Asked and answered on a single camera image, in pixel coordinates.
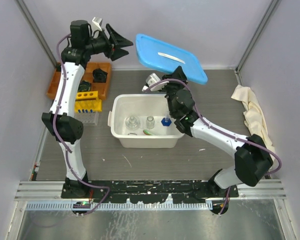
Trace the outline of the blue plastic tray lid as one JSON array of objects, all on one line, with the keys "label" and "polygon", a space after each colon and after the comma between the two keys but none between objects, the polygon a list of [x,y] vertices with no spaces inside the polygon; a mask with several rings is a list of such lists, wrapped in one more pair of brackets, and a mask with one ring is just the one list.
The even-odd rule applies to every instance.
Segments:
[{"label": "blue plastic tray lid", "polygon": [[182,67],[189,81],[200,85],[208,82],[200,61],[187,50],[141,33],[136,35],[135,46],[139,62],[147,68],[171,74]]}]

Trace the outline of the blue hexagonal cap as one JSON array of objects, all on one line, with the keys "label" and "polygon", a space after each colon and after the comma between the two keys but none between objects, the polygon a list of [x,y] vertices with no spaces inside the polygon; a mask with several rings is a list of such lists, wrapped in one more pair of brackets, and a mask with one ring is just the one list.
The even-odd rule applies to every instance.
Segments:
[{"label": "blue hexagonal cap", "polygon": [[165,114],[165,116],[162,118],[161,124],[162,124],[164,127],[169,127],[169,126],[172,124],[172,120],[171,120],[171,116],[170,116],[170,113],[169,113],[169,112],[167,112],[167,113]]}]

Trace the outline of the small clear glass bottle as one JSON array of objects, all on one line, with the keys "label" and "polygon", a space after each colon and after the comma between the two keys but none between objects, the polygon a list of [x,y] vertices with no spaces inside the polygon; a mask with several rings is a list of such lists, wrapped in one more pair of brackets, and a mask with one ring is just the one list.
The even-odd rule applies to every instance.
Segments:
[{"label": "small clear glass bottle", "polygon": [[147,129],[149,129],[149,130],[153,129],[155,127],[155,123],[156,123],[155,119],[152,115],[150,115],[146,118],[146,128]]}]

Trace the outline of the white plastic bin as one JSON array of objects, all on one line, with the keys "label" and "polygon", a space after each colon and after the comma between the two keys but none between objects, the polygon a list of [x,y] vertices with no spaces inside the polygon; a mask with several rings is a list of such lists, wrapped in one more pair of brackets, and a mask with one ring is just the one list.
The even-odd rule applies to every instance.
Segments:
[{"label": "white plastic bin", "polygon": [[[161,124],[161,120],[167,112],[168,104],[163,94],[121,94],[114,99],[107,124],[113,137],[118,139],[125,148],[173,148],[184,134],[179,132],[173,123],[169,127]],[[139,118],[140,127],[138,129],[131,130],[126,127],[125,120],[130,116]],[[148,116],[154,117],[153,129],[146,128]],[[156,135],[145,135],[144,129]]]}]

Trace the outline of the green rainbow spoon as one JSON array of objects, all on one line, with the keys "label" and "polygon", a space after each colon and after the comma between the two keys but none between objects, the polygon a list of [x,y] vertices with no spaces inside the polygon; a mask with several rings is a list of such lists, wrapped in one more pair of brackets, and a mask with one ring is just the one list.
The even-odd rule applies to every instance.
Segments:
[{"label": "green rainbow spoon", "polygon": [[142,131],[146,136],[155,136],[156,134],[148,129]]}]

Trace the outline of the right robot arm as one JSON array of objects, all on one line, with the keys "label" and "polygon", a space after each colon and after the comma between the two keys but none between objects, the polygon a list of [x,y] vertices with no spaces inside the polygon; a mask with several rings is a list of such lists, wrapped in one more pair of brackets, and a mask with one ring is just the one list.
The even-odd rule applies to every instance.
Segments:
[{"label": "right robot arm", "polygon": [[218,170],[209,180],[209,191],[215,197],[221,197],[227,188],[245,184],[254,187],[268,174],[274,161],[263,139],[257,135],[245,136],[231,132],[204,118],[198,113],[187,77],[182,67],[173,73],[165,74],[162,91],[166,93],[170,117],[176,128],[183,134],[204,140],[223,150],[234,160],[226,169]]}]

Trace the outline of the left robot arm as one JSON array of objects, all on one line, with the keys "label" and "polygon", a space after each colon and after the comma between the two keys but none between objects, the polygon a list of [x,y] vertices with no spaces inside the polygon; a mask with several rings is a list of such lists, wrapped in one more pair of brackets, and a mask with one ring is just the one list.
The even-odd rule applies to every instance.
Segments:
[{"label": "left robot arm", "polygon": [[89,184],[81,153],[84,125],[75,118],[75,101],[81,79],[93,55],[104,54],[115,61],[128,55],[125,48],[133,45],[110,24],[102,28],[101,22],[99,17],[92,20],[96,29],[86,20],[71,22],[70,32],[63,37],[67,46],[63,50],[56,47],[61,67],[56,96],[49,111],[41,115],[42,122],[62,150],[66,166],[62,190],[78,198],[87,197],[93,188]]}]

